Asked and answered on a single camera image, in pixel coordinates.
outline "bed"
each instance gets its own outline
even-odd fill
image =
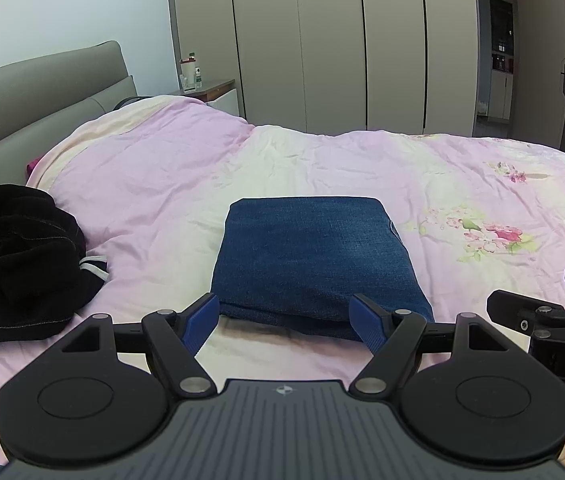
[[[144,99],[81,124],[46,140],[28,181],[76,217],[88,254],[108,258],[111,279],[67,330],[97,312],[137,322],[187,307],[210,290],[229,206],[247,197],[377,198],[439,322],[464,311],[486,318],[486,298],[498,288],[565,306],[562,152],[442,134],[313,136],[254,127],[182,96]],[[18,171],[40,148],[18,160]],[[1,343],[0,386],[55,339]],[[348,384],[370,357],[362,343],[226,317],[197,356],[219,388],[230,377]],[[143,357],[120,358],[146,369]],[[441,359],[425,356],[423,365]]]

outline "beige wardrobe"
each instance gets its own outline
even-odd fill
[[[173,0],[180,51],[253,124],[471,136],[476,0]]]

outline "headboard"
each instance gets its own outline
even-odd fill
[[[0,184],[24,184],[28,162],[134,95],[116,41],[0,67]]]

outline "headboard cushion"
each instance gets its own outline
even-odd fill
[[[116,41],[0,67],[0,140],[127,76]]]

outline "screw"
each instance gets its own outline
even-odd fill
[[[551,332],[549,330],[534,330],[533,335],[538,339],[546,339],[551,336]]]
[[[356,390],[363,394],[381,394],[387,389],[387,383],[375,377],[364,377],[356,381]]]
[[[210,380],[204,377],[187,377],[180,381],[180,388],[188,394],[203,394],[210,387]]]

